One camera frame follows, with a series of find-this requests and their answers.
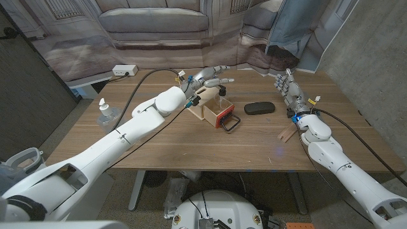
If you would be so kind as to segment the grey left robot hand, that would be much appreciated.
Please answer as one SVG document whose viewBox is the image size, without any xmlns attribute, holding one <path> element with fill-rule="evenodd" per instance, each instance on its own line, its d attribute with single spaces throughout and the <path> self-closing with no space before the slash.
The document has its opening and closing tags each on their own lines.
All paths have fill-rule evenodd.
<svg viewBox="0 0 407 229">
<path fill-rule="evenodd" d="M 218 78 L 217 76 L 224 71 L 228 70 L 229 66 L 216 66 L 206 67 L 199 73 L 193 75 L 191 78 L 185 79 L 182 82 L 181 89 L 184 92 L 187 99 L 192 97 L 195 92 L 203 86 L 207 88 L 223 85 L 225 83 L 231 83 L 235 80 L 233 78 Z"/>
</svg>

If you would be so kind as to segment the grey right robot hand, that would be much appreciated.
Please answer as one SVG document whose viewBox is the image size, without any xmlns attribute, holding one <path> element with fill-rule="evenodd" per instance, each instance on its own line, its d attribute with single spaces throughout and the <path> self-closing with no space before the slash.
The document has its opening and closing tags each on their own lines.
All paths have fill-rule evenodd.
<svg viewBox="0 0 407 229">
<path fill-rule="evenodd" d="M 300 119 L 302 116 L 310 114 L 310 108 L 306 104 L 304 93 L 295 82 L 290 68 L 286 69 L 285 75 L 277 75 L 274 86 L 281 93 L 287 105 L 288 118 Z"/>
</svg>

